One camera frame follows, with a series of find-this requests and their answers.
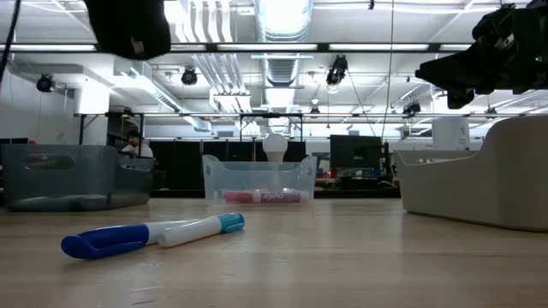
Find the gray plastic bin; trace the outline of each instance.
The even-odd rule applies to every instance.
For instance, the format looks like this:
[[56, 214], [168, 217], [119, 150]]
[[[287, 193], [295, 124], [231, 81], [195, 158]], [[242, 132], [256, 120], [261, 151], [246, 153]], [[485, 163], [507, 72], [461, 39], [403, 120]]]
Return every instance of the gray plastic bin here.
[[2, 145], [8, 210], [110, 210], [150, 199], [154, 159], [101, 145]]

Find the table surface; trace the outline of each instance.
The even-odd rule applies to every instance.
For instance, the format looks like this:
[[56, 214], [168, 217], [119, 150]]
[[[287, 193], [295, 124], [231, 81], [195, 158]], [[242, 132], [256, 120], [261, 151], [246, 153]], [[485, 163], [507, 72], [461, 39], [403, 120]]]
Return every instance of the table surface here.
[[[81, 261], [63, 236], [239, 211], [244, 231]], [[0, 306], [546, 307], [548, 234], [406, 214], [398, 199], [0, 213]]]

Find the black cable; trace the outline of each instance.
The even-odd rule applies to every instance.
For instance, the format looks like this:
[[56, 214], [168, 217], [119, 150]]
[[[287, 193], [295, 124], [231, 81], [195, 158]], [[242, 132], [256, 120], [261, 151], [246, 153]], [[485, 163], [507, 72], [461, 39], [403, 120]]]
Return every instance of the black cable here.
[[360, 103], [361, 111], [363, 111], [364, 116], [366, 116], [366, 121], [369, 124], [369, 129], [371, 129], [371, 133], [373, 134], [373, 137], [377, 137], [375, 135], [375, 131], [373, 130], [373, 125], [369, 122], [369, 117], [367, 116], [366, 109], [363, 108], [363, 104], [361, 103], [361, 99], [360, 99], [360, 94], [358, 94], [358, 90], [356, 89], [354, 80], [352, 80], [352, 74], [350, 73], [350, 70], [348, 70], [348, 77], [350, 77], [350, 82], [352, 82], [352, 87], [354, 88], [354, 93], [356, 93], [356, 97], [358, 98], [358, 103]]
[[17, 19], [19, 19], [19, 11], [21, 9], [21, 0], [15, 0], [14, 2], [14, 13], [11, 16], [11, 24], [9, 25], [9, 33], [6, 38], [6, 43], [3, 47], [2, 61], [0, 62], [0, 89], [3, 79], [3, 71], [8, 66], [8, 57], [9, 50], [11, 49], [11, 43], [14, 41], [15, 36], [15, 26], [17, 25]]

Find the cable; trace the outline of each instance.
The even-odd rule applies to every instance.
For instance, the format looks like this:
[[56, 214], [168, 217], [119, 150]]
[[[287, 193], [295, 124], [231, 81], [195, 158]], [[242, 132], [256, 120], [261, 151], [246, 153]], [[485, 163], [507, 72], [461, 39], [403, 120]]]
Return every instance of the cable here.
[[19, 18], [19, 11], [21, 10], [21, 0], [15, 0], [14, 13], [11, 16], [11, 24], [9, 25], [9, 33], [6, 38], [6, 43], [3, 47], [2, 61], [0, 62], [0, 89], [2, 86], [3, 71], [8, 66], [9, 50], [11, 49], [11, 43], [14, 41], [15, 26], [17, 25], [17, 19]]
[[39, 136], [40, 136], [40, 117], [42, 116], [42, 95], [43, 93], [40, 93], [40, 101], [38, 105], [38, 119], [36, 121], [36, 141], [38, 142]]
[[392, 77], [392, 56], [394, 55], [394, 6], [395, 0], [392, 0], [392, 21], [390, 22], [390, 61], [388, 64], [388, 88], [386, 93], [386, 109], [384, 110], [383, 131], [380, 134], [381, 141], [384, 138], [384, 128], [386, 127], [386, 115], [388, 115], [388, 108], [390, 107], [390, 79]]
[[329, 88], [328, 88], [328, 91], [327, 91], [327, 128], [331, 128], [331, 125], [329, 125], [329, 112], [330, 112], [330, 109], [329, 109]]
[[375, 135], [375, 131], [373, 130], [373, 125], [369, 122], [369, 118], [367, 117], [366, 109], [363, 108], [360, 95], [358, 94], [358, 90], [356, 90], [356, 86], [354, 85], [354, 80], [352, 79], [352, 74], [350, 73], [350, 70], [348, 70], [348, 77], [350, 78], [350, 82], [352, 82], [352, 87], [354, 88], [354, 93], [356, 93], [356, 97], [358, 98], [358, 102], [360, 103], [361, 111], [363, 111], [363, 114], [366, 116], [366, 120], [367, 120], [367, 123], [369, 124], [369, 128], [371, 129], [371, 133], [373, 133], [373, 137], [377, 137]]

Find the clear plastic bin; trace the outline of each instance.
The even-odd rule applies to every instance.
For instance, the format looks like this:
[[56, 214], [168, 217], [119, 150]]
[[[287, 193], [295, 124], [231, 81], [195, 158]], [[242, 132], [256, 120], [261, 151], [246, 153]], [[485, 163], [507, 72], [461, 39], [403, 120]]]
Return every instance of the clear plastic bin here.
[[306, 203], [314, 198], [316, 157], [300, 163], [221, 162], [203, 156], [205, 199], [220, 203]]
[[150, 199], [154, 160], [109, 146], [3, 145], [2, 156], [8, 210], [112, 210]]

